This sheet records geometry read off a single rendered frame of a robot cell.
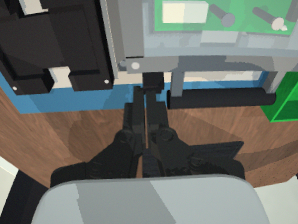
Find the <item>green bin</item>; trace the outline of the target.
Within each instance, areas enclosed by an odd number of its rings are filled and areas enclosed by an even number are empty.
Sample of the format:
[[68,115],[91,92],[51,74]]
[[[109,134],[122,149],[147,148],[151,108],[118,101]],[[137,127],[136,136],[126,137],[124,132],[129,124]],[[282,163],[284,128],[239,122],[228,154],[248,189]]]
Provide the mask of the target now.
[[268,120],[298,120],[298,72],[287,72],[275,92],[276,102],[273,105],[260,106]]

